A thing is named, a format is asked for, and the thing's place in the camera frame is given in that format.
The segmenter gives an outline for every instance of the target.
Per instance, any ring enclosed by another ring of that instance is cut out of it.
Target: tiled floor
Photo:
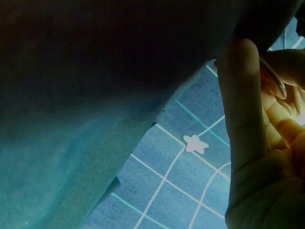
[[[295,19],[271,47],[305,48]],[[118,175],[121,186],[92,212],[83,229],[225,229],[230,146],[213,67],[151,128]],[[209,145],[187,152],[183,136]]]

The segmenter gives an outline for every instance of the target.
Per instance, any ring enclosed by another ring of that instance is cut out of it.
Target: white star
[[[199,154],[204,154],[204,149],[209,147],[209,145],[202,142],[197,135],[193,135],[192,137],[184,135],[183,139],[187,143],[185,149],[187,152],[196,151]]]

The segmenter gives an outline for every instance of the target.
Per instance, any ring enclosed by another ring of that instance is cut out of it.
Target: blue tile
[[[285,36],[282,33],[281,36],[274,42],[273,45],[271,45],[271,48],[273,50],[281,50],[284,49],[284,41],[285,41]]]
[[[225,119],[221,120],[211,129],[215,134],[217,134],[222,140],[224,140],[228,145],[230,144],[227,128],[225,126]]]
[[[193,154],[183,152],[176,161],[167,179],[200,200],[202,191],[215,172]]]
[[[225,166],[222,170],[222,173],[226,174],[229,178],[231,177],[231,165]]]
[[[227,229],[224,219],[201,207],[192,229]]]
[[[294,44],[300,39],[300,37],[297,35],[295,29],[296,29],[296,18],[292,18],[288,26],[285,30],[285,48],[291,49]],[[302,42],[297,48],[302,49],[305,47],[305,44]]]
[[[165,183],[148,210],[148,215],[169,228],[188,228],[197,203]]]
[[[118,178],[121,185],[115,190],[115,194],[140,211],[145,210],[162,181],[160,177],[132,157],[126,161]]]
[[[229,191],[230,182],[217,174],[206,191],[203,203],[224,216],[228,207]]]
[[[145,134],[133,154],[164,176],[182,147],[163,130],[154,126]]]
[[[158,124],[183,143],[184,135],[198,135],[206,129],[176,102],[160,116]]]
[[[144,218],[139,225],[138,229],[161,229],[164,227],[159,226],[158,224],[152,222],[150,219]]]
[[[132,229],[140,213],[110,195],[91,213],[83,229]]]
[[[218,79],[207,68],[202,77],[179,98],[179,102],[206,126],[212,125],[224,115]]]
[[[200,136],[200,140],[206,142],[209,147],[204,150],[204,154],[199,154],[216,168],[231,161],[230,147],[221,142],[212,133],[207,132]]]

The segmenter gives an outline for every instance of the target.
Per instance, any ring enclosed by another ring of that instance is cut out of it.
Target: grout line
[[[197,153],[195,153],[194,151],[191,152],[191,154],[194,154],[197,158],[199,158],[200,160],[202,160],[203,162],[205,162],[209,167],[211,167],[213,170],[217,171],[218,169],[213,166],[211,163],[209,163],[207,160],[205,160],[203,157],[199,156]],[[230,181],[231,179],[224,174],[223,172],[219,171],[218,172],[221,176],[223,176],[226,180]]]
[[[210,129],[212,129],[214,126],[216,126],[221,120],[224,119],[224,116],[222,116],[220,119],[218,119],[214,124],[212,124],[209,128],[205,129],[204,131],[202,131],[199,135],[197,135],[198,137],[200,137],[201,135],[205,134],[206,132],[208,132]]]
[[[211,211],[212,213],[214,213],[215,215],[219,216],[220,218],[224,219],[224,216],[222,214],[218,213],[217,211],[205,205],[204,203],[202,203],[202,206],[208,209],[209,211]]]
[[[197,204],[200,203],[199,200],[197,200],[195,197],[191,196],[190,194],[188,194],[186,191],[183,191],[181,188],[179,188],[178,186],[176,186],[175,184],[173,184],[171,181],[166,180],[166,182],[170,185],[173,186],[175,189],[177,189],[178,191],[182,192],[183,194],[185,194],[188,198],[190,198],[191,200],[195,201]]]
[[[134,226],[134,229],[137,229],[138,226],[140,225],[140,223],[142,222],[143,218],[145,217],[145,215],[147,214],[147,211],[149,209],[149,207],[151,206],[152,202],[154,201],[154,199],[156,198],[157,194],[159,193],[160,189],[162,188],[163,184],[166,181],[167,176],[169,175],[171,169],[173,168],[174,164],[176,163],[176,161],[178,160],[178,158],[180,157],[180,155],[184,152],[185,147],[183,147],[180,152],[177,154],[177,156],[174,158],[174,160],[172,161],[171,165],[169,166],[169,168],[167,169],[161,183],[159,184],[159,186],[157,187],[155,193],[153,194],[151,200],[149,201],[149,203],[147,204],[143,214],[141,215],[140,219],[138,220],[137,224]]]
[[[217,73],[216,73],[209,65],[206,65],[206,67],[207,67],[207,69],[210,70],[210,72],[211,72],[214,76],[216,76],[216,77],[218,78]]]
[[[118,200],[120,200],[123,204],[127,205],[128,207],[130,207],[131,209],[133,209],[134,211],[136,211],[137,213],[139,213],[140,215],[143,214],[140,210],[138,210],[137,208],[135,208],[133,205],[131,205],[130,203],[128,203],[127,201],[123,200],[121,197],[119,197],[118,195],[116,195],[115,193],[111,193],[112,196],[114,196],[115,198],[117,198]],[[168,227],[164,226],[162,223],[159,223],[158,221],[156,221],[155,219],[146,216],[147,219],[151,220],[152,222],[154,222],[155,224],[159,225],[162,228],[165,229],[169,229]]]
[[[178,142],[180,145],[182,145],[183,147],[185,147],[185,144],[180,141],[178,138],[176,138],[174,135],[172,135],[171,133],[169,133],[167,130],[165,130],[162,126],[160,126],[159,124],[156,124],[157,127],[159,127],[161,130],[163,130],[166,134],[168,134],[170,137],[172,137],[176,142]]]
[[[158,177],[163,179],[163,176],[158,173],[156,170],[154,170],[153,168],[151,168],[149,165],[147,165],[146,163],[142,162],[139,158],[137,158],[135,155],[131,154],[131,156],[137,160],[139,163],[141,163],[143,166],[145,166],[146,168],[148,168],[150,171],[152,171],[154,174],[156,174]]]
[[[300,37],[297,42],[292,46],[292,49],[296,49],[300,43],[302,43],[302,41],[304,40],[304,37]]]
[[[199,122],[204,128],[208,128],[205,124],[203,124],[203,122],[197,117],[195,116],[191,111],[189,111],[189,109],[187,109],[182,103],[180,103],[178,100],[176,100],[177,104],[179,104],[180,107],[182,107],[183,110],[185,110],[191,117],[193,117],[197,122]],[[220,138],[217,134],[215,134],[212,130],[209,130],[209,132],[214,135],[219,141],[221,141],[222,143],[224,143],[227,147],[230,148],[230,145],[228,143],[226,143],[222,138]]]
[[[154,174],[156,174],[157,176],[159,176],[160,178],[163,179],[163,176],[161,174],[159,174],[157,171],[155,171],[153,168],[151,168],[149,165],[147,165],[146,163],[144,163],[143,161],[141,161],[139,158],[137,158],[135,155],[131,154],[131,156],[137,160],[139,163],[141,163],[142,165],[144,165],[146,168],[148,168],[150,171],[152,171]],[[201,204],[201,206],[203,206],[204,208],[207,208],[209,211],[211,211],[212,213],[216,214],[217,216],[219,216],[220,218],[224,218],[224,216],[222,216],[220,213],[218,213],[217,211],[215,211],[214,209],[206,206],[203,203],[200,203],[199,200],[197,200],[195,197],[191,196],[190,194],[188,194],[186,191],[182,190],[181,188],[179,188],[178,186],[176,186],[175,184],[173,184],[171,181],[169,180],[165,180],[166,183],[168,183],[170,186],[174,187],[175,189],[177,189],[178,191],[180,191],[181,193],[183,193],[184,195],[186,195],[188,198],[190,198],[191,200],[195,201],[197,204]]]
[[[194,215],[193,215],[193,218],[192,218],[192,220],[191,220],[191,223],[190,223],[190,225],[189,225],[189,229],[192,228],[192,226],[193,226],[193,224],[194,224],[194,222],[195,222],[195,219],[196,219],[196,217],[197,217],[197,215],[198,215],[198,213],[199,213],[201,204],[203,203],[204,196],[205,196],[206,191],[208,190],[210,184],[211,184],[212,181],[214,180],[215,176],[219,173],[219,171],[220,171],[221,169],[223,169],[225,166],[229,165],[230,163],[231,163],[231,162],[222,165],[218,170],[216,170],[216,171],[214,172],[214,174],[210,177],[209,181],[206,183],[206,185],[205,185],[205,187],[204,187],[204,190],[203,190],[203,193],[202,193],[201,198],[200,198],[200,203],[198,204],[197,209],[196,209],[196,211],[195,211],[195,213],[194,213]]]

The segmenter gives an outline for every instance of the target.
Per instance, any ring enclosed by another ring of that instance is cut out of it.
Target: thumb
[[[305,50],[270,51],[263,58],[284,83],[305,89]]]
[[[248,39],[231,42],[217,58],[219,85],[231,143],[232,169],[264,156],[259,54]]]

